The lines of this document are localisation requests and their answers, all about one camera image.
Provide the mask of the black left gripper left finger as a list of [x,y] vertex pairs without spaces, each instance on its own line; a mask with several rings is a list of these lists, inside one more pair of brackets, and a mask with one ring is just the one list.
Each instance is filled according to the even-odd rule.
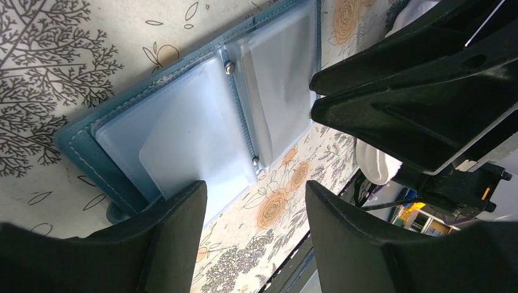
[[1,223],[2,292],[189,292],[207,204],[195,181],[85,238]]

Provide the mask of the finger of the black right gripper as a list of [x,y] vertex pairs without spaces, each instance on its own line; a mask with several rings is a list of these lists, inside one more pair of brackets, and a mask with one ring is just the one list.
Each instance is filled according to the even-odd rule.
[[377,44],[315,74],[314,92],[396,89],[477,74],[517,60],[516,1],[440,1]]

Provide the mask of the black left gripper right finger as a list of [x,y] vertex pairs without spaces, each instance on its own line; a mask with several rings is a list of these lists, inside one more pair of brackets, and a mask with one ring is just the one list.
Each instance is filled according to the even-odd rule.
[[517,223],[433,237],[385,222],[317,181],[305,188],[323,292],[516,292]]

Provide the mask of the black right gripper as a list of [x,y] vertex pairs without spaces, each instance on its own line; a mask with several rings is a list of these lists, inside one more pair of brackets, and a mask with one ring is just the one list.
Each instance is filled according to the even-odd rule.
[[[492,194],[512,178],[496,160],[517,149],[517,60],[501,77],[322,95],[311,116],[400,160],[393,180],[436,211],[474,218],[496,210]],[[393,143],[381,142],[385,116],[400,123]]]

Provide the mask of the blue card holder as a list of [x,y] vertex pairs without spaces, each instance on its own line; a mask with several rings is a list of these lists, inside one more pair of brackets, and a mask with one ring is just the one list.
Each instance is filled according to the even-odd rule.
[[[169,68],[91,109],[54,141],[117,208],[111,222],[134,217],[196,180],[208,188],[209,225],[267,174],[263,168],[241,62],[255,31],[291,15],[315,20],[315,69],[321,68],[321,2],[279,1]],[[314,95],[311,107],[318,98]]]

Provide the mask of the light grey credit card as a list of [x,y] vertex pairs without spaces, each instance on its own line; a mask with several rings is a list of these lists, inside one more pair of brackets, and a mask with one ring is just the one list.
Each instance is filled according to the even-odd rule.
[[241,62],[259,157],[268,170],[310,126],[315,20],[305,14],[278,19],[255,31],[247,45]]

